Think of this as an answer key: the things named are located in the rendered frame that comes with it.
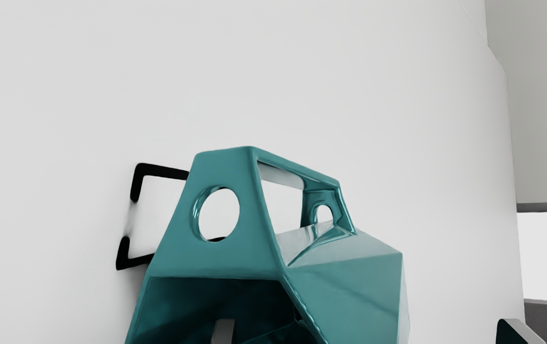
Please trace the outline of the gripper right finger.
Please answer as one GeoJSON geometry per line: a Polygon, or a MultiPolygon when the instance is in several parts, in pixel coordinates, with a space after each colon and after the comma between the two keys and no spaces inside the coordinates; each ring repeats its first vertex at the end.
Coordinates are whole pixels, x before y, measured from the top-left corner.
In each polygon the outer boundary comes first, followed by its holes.
{"type": "Polygon", "coordinates": [[[519,319],[500,319],[497,322],[496,344],[546,344],[546,342],[519,319]]]}

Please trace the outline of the teal faceted mug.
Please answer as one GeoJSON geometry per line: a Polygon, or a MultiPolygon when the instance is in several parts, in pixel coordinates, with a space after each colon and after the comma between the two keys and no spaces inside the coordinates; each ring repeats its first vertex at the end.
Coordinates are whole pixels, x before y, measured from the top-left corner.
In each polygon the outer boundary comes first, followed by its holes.
{"type": "Polygon", "coordinates": [[[403,255],[358,230],[339,182],[252,146],[195,156],[191,170],[139,163],[185,181],[148,268],[125,344],[211,344],[219,319],[236,344],[408,344],[403,255]]]}

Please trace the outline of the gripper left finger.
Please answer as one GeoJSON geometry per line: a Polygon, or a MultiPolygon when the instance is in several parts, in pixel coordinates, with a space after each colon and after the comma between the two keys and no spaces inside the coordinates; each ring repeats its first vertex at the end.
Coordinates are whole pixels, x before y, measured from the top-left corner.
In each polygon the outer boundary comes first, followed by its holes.
{"type": "Polygon", "coordinates": [[[211,344],[236,344],[236,320],[216,320],[211,336],[211,344]]]}

